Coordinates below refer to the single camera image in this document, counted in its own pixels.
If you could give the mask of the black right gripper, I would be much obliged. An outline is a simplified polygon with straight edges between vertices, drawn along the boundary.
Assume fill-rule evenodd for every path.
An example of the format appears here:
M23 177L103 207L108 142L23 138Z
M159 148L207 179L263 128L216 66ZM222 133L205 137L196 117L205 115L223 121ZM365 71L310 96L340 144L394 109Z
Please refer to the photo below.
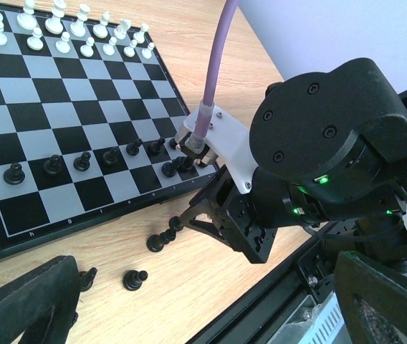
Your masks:
M207 215L210 222L198 220ZM261 168L247 194L238 191L222 166L190 200L181 223L241 252L250 263L264 264L278 228L319 226L329 221L320 202Z

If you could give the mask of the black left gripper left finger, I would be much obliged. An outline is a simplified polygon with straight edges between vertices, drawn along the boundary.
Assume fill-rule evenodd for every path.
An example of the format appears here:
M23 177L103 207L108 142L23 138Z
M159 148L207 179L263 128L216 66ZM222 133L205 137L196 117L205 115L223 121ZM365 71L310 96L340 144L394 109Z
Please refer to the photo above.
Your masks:
M73 256L57 256L0 287L0 343L65 343L80 296Z

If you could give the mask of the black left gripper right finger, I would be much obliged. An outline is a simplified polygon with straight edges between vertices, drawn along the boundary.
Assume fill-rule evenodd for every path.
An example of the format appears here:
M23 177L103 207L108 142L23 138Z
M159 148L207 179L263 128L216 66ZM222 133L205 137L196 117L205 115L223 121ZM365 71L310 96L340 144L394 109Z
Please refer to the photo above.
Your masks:
M333 283L353 343L407 339L406 276L358 252L341 252Z

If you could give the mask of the black pawn b-file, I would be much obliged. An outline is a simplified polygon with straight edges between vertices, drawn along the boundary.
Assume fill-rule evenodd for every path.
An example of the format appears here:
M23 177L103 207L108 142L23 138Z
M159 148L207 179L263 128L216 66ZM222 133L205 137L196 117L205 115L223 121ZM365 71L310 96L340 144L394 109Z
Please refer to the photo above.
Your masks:
M177 145L178 145L178 143L176 142L175 138L171 138L171 139L169 140L169 146L170 146L172 149L175 150Z

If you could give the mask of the black pawn d-file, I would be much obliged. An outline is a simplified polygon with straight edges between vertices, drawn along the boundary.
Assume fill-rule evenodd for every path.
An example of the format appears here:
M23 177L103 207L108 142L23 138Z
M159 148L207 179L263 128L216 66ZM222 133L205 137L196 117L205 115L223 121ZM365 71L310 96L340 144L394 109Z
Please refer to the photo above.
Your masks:
M143 140L140 138L135 139L132 143L126 145L126 153L129 156L136 156L139 154L140 147L143 145Z

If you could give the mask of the black pawn e-file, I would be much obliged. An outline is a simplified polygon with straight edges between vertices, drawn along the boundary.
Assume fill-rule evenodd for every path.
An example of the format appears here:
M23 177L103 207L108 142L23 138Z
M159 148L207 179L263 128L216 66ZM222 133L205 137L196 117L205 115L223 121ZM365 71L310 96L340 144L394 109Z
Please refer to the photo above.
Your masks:
M112 147L103 153L102 162L105 166L111 167L118 163L120 155L120 149L118 147Z

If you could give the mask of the black pawn h-file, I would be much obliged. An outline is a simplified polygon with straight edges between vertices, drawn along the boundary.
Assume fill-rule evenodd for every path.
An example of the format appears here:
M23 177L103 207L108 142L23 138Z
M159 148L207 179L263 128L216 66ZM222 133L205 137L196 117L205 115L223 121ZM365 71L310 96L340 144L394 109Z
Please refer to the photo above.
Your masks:
M20 163L12 163L4 171L4 181L9 185L21 184L25 179L25 173Z

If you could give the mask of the black pawn g-file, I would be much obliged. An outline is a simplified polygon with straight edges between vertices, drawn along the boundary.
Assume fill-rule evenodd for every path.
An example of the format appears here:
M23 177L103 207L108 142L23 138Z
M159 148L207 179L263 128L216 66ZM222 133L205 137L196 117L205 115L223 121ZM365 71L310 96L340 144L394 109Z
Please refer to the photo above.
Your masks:
M44 162L43 169L48 176L59 175L62 170L62 157L57 154L52 155Z

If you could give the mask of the black pawn f-file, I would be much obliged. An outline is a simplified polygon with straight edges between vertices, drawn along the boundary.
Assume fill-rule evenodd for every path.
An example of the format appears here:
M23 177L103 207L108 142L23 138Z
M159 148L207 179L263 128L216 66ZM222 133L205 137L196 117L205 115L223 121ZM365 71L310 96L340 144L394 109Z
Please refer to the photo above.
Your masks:
M89 151L83 152L80 156L74 159L74 169L81 172L87 171L90 168L90 158L91 153Z

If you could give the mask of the black pawn c-file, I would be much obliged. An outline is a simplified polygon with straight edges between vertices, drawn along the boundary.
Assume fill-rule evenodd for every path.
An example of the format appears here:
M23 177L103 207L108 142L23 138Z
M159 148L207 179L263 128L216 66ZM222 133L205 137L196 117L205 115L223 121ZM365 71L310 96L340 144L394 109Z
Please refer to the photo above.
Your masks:
M152 156L158 155L162 151L165 141L166 141L166 139L164 137L160 137L156 141L152 142L148 146L149 154Z

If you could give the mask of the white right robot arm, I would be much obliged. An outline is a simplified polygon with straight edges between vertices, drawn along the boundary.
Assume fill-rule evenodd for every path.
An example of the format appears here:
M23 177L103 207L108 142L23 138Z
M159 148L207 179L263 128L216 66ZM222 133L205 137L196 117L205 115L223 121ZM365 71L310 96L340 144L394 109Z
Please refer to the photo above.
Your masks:
M368 58L270 85L252 124L220 109L200 153L197 115L176 142L202 164L224 165L179 219L265 263L279 228L301 226L329 252L383 262L407 259L407 90Z

